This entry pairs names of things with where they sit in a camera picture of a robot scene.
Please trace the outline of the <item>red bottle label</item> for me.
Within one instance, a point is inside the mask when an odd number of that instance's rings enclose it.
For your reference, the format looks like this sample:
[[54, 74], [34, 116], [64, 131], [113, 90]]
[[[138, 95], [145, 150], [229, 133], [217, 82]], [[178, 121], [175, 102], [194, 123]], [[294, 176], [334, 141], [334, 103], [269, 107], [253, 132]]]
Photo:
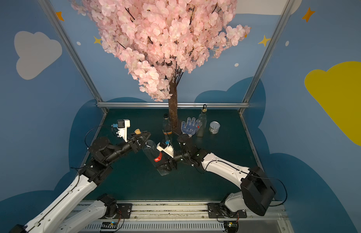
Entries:
[[158, 157], [156, 157], [156, 158], [154, 159], [154, 161], [155, 161], [156, 163], [158, 163], [158, 162], [161, 161], [162, 157], [163, 157], [163, 154], [162, 154], [162, 152], [160, 152], [159, 155], [158, 155]]

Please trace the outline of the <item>clear bottle with cork stopper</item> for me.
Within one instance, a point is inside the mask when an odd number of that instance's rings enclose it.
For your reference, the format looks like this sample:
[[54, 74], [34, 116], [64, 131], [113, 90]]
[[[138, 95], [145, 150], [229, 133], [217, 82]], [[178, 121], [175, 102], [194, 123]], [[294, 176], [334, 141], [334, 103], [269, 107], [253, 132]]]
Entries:
[[[135, 130], [135, 133], [139, 134], [142, 132], [139, 129], [137, 129], [137, 130]], [[150, 163], [155, 168], [156, 162], [154, 161], [154, 159], [156, 157], [158, 157], [158, 155], [160, 153], [160, 151], [157, 150], [157, 144], [149, 138], [149, 140], [146, 142], [146, 144], [144, 145], [142, 150], [143, 150], [144, 154], [146, 155], [146, 157], [148, 158], [148, 160], [150, 161]], [[158, 173], [161, 176], [165, 176], [165, 175], [168, 175], [170, 172], [159, 172], [158, 171]]]

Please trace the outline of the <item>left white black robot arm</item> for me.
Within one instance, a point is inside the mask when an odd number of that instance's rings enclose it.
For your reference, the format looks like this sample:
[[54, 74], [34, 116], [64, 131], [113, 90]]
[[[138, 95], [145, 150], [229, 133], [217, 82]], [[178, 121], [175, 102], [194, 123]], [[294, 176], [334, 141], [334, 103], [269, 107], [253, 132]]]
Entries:
[[107, 137], [97, 138], [89, 147], [90, 160], [77, 171], [70, 186], [39, 215], [25, 225], [17, 224], [12, 233], [77, 233], [91, 222], [104, 216], [115, 217], [116, 200], [107, 195], [94, 201], [78, 214], [68, 217], [74, 208], [95, 190], [112, 172], [112, 164], [119, 158], [140, 151], [151, 136], [150, 132], [132, 134], [119, 144], [112, 144]]

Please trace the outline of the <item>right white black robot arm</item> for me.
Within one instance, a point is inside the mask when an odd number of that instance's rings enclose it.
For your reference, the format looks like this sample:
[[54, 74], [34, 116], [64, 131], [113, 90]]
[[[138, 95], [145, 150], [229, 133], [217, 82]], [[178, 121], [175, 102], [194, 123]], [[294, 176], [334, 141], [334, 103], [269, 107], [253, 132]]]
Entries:
[[209, 204], [212, 218], [235, 217], [249, 209], [254, 214], [264, 216], [277, 191], [260, 167], [248, 168], [224, 160], [214, 153], [198, 148], [187, 135], [177, 138], [180, 151], [175, 151], [170, 142], [156, 145], [159, 154], [155, 167], [159, 171], [170, 172], [184, 162], [203, 172], [214, 173], [240, 188], [237, 193], [226, 195], [220, 203]]

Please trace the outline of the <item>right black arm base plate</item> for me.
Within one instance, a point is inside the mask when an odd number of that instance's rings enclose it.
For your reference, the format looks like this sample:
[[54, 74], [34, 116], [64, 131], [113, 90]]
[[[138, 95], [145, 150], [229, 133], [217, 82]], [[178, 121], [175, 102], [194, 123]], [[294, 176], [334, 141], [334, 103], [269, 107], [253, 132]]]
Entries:
[[222, 203], [207, 203], [207, 212], [209, 218], [247, 218], [246, 210], [233, 212]]

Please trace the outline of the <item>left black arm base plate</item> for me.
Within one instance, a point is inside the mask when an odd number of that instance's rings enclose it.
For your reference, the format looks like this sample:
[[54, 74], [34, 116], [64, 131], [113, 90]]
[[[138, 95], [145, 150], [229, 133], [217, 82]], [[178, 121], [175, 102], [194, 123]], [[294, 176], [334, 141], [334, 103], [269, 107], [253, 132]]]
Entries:
[[130, 219], [133, 204], [131, 203], [117, 203], [113, 208], [112, 219]]

